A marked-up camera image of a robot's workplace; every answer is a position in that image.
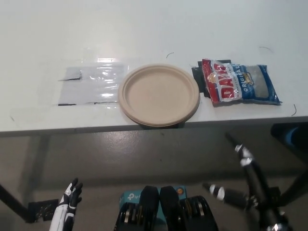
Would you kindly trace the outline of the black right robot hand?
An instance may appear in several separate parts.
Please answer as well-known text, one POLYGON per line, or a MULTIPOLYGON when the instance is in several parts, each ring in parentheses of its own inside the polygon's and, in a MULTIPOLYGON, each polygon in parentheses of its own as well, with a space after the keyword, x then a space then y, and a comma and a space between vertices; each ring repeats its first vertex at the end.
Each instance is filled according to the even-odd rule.
POLYGON ((238 155, 240 165, 244 170, 249 194, 246 195, 212 183, 203 183, 202 187, 217 200, 231 206, 243 210, 254 207, 259 212, 259 228, 261 231, 291 231, 292 227, 272 198, 267 180, 252 153, 232 135, 227 133, 226 138, 238 155))

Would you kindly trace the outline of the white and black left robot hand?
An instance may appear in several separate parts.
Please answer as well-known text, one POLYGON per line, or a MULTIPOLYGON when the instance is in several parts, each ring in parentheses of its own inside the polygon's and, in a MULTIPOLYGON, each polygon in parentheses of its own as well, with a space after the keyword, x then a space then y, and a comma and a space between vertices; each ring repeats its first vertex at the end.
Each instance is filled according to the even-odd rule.
POLYGON ((69 184, 55 209, 49 231, 72 231, 77 205, 82 200, 82 187, 78 178, 69 184))

